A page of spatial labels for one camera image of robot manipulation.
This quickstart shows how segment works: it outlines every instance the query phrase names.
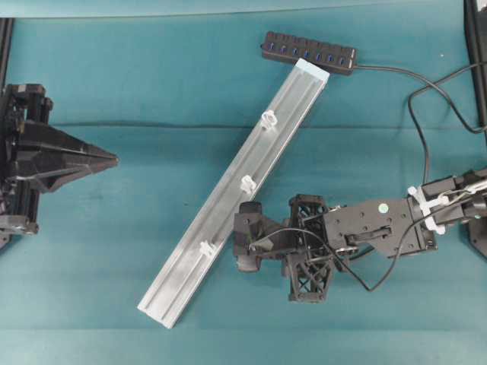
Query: black metal frame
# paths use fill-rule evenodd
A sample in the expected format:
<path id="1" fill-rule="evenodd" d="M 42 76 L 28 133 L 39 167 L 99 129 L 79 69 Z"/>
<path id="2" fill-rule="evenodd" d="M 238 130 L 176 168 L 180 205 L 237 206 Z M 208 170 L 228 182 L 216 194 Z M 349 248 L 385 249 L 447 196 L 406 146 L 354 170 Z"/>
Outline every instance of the black metal frame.
<path id="1" fill-rule="evenodd" d="M 5 86 L 14 19 L 0 18 L 0 90 Z"/>

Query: white plastic clip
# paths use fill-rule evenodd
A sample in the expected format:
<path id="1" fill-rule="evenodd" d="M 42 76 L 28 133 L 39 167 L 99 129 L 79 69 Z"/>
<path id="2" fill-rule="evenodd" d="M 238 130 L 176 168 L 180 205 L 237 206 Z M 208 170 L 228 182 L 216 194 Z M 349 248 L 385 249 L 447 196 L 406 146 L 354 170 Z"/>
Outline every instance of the white plastic clip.
<path id="1" fill-rule="evenodd" d="M 199 245 L 199 251 L 202 253 L 202 255 L 208 257 L 209 259 L 212 259 L 213 256 L 215 256 L 216 246 L 213 243 L 203 241 Z"/>
<path id="2" fill-rule="evenodd" d="M 421 186 L 419 186 L 418 188 L 415 188 L 414 186 L 409 187 L 408 193 L 412 197 L 414 197 L 416 201 L 419 203 L 419 208 L 421 209 L 424 217 L 426 217 L 431 213 L 431 208 L 439 205 L 447 205 L 448 202 L 450 201 L 447 196 L 441 196 L 439 198 L 427 201 L 425 197 L 425 193 L 423 192 Z M 433 217 L 427 218 L 425 224 L 426 224 L 426 228 L 428 228 L 429 230 L 433 230 L 438 234 L 445 233 L 444 225 L 438 226 L 434 221 Z"/>
<path id="3" fill-rule="evenodd" d="M 257 187 L 256 182 L 252 180 L 252 177 L 250 177 L 250 175 L 244 176 L 241 181 L 242 183 L 240 184 L 240 188 L 244 190 L 248 195 L 252 194 Z"/>
<path id="4" fill-rule="evenodd" d="M 266 110 L 260 117 L 260 125 L 265 129 L 271 129 L 277 124 L 277 117 L 274 110 Z"/>

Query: silver aluminum bar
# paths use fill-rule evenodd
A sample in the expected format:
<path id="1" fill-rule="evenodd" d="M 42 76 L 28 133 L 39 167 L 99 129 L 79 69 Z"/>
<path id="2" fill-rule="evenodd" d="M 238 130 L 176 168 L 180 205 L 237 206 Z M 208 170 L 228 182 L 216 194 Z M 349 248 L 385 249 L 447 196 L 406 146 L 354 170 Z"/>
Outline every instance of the silver aluminum bar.
<path id="1" fill-rule="evenodd" d="M 212 266 L 240 203 L 252 200 L 329 74 L 300 59 L 184 233 L 138 308 L 169 329 Z"/>

